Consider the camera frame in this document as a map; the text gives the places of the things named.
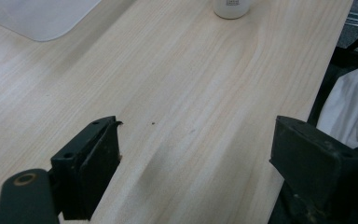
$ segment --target light wood surface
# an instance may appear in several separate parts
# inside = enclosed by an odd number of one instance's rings
[[[0,27],[0,186],[116,115],[123,161],[91,223],[267,223],[275,118],[307,118],[350,7],[260,0],[227,21],[209,0],[103,0],[53,41]]]

